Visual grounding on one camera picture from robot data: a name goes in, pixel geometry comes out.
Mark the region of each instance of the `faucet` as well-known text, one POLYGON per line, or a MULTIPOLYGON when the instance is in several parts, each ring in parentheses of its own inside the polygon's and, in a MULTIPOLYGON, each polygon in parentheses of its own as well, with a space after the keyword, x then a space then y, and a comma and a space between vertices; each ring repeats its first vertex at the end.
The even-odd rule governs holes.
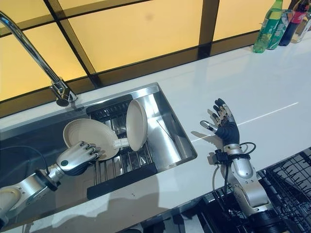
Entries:
POLYGON ((44 70, 44 72, 52 80, 52 85, 50 90, 56 95, 56 103, 59 106, 66 107, 69 102, 74 102, 77 100, 77 96, 74 92, 66 85, 64 80, 58 77, 51 67, 46 63, 43 57, 35 49, 33 44, 21 31, 16 23, 13 22, 5 13, 0 11, 0 22, 3 23, 11 33, 16 37, 16 39, 22 44, 22 46, 27 50, 27 52, 33 57, 33 59, 38 63, 38 65, 44 70))

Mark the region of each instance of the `plastic bottle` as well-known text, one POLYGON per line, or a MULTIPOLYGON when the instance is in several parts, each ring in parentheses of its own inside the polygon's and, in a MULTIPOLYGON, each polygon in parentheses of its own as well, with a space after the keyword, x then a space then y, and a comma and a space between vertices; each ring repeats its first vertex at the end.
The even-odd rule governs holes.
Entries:
POLYGON ((300 0, 293 8, 293 18, 289 23, 279 45, 280 46, 287 46, 296 31, 298 25, 301 23, 303 18, 305 17, 308 9, 310 6, 310 0, 300 0))
POLYGON ((303 18, 302 22, 297 27, 291 42, 299 43, 310 27, 311 27, 311 6, 309 7, 306 16, 303 18))
POLYGON ((282 16, 279 20, 276 30, 273 33, 270 43, 267 47, 268 50, 274 50, 277 48, 278 44, 281 41, 282 36, 284 35, 286 28, 293 17, 293 11, 292 10, 282 10, 282 16))
POLYGON ((270 10, 267 12, 258 38, 254 44, 253 52, 263 53, 268 47, 271 36, 276 30, 277 23, 281 18, 282 5, 283 0, 276 0, 270 10))

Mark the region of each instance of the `black cable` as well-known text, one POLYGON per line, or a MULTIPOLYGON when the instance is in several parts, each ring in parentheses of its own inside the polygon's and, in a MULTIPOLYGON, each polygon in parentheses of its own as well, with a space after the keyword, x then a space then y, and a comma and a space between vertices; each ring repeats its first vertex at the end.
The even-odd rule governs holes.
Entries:
POLYGON ((254 146, 254 148, 252 148, 247 154, 252 153, 256 149, 256 144, 253 142, 243 142, 240 144, 240 146, 245 145, 245 144, 252 144, 254 146))
POLYGON ((227 183, 228 183, 228 173, 229 173, 229 165, 225 165, 225 193, 224 193, 224 199, 226 201, 227 198, 227 183))
POLYGON ((49 168, 48 168, 48 164, 47 164, 47 161, 46 159, 44 158, 43 154, 41 154, 41 152, 39 152, 38 150, 36 150, 35 148, 32 148, 32 147, 28 147, 28 146, 12 146, 12 147, 4 147, 4 148, 0 148, 0 150, 6 150, 6 149, 12 149, 12 148, 28 148, 28 149, 31 149, 33 151, 35 151, 38 155, 41 156, 43 162, 44 162, 44 166, 45 166, 45 170, 46 170, 46 173, 49 175, 49 168))

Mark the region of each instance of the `stainless steel sink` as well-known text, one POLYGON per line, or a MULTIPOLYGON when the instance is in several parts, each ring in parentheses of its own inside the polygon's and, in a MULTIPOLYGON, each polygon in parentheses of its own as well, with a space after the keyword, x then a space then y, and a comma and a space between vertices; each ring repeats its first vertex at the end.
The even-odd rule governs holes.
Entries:
POLYGON ((156 83, 99 99, 72 111, 45 118, 1 133, 0 187, 18 183, 36 168, 42 159, 28 146, 40 151, 49 165, 65 149, 64 126, 77 118, 92 118, 109 125, 119 138, 126 137, 128 104, 137 99, 148 118, 146 144, 138 152, 122 149, 112 159, 96 162, 82 175, 65 177, 56 192, 27 207, 10 221, 11 227, 32 221, 85 202, 170 169, 196 158, 197 154, 168 101, 156 83))

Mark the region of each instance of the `kitchen counter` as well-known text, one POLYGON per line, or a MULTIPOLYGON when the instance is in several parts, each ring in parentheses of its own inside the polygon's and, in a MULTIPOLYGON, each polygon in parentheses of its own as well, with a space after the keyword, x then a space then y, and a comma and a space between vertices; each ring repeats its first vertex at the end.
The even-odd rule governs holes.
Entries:
MULTIPOLYGON (((249 47, 79 95, 77 104, 158 82, 198 153, 172 169, 7 232, 116 232, 224 185, 208 154, 221 142, 200 126, 217 98, 226 101, 241 142, 255 142, 256 170, 311 146, 311 32, 264 54, 249 47)), ((0 119, 1 130, 58 114, 55 102, 0 119)))

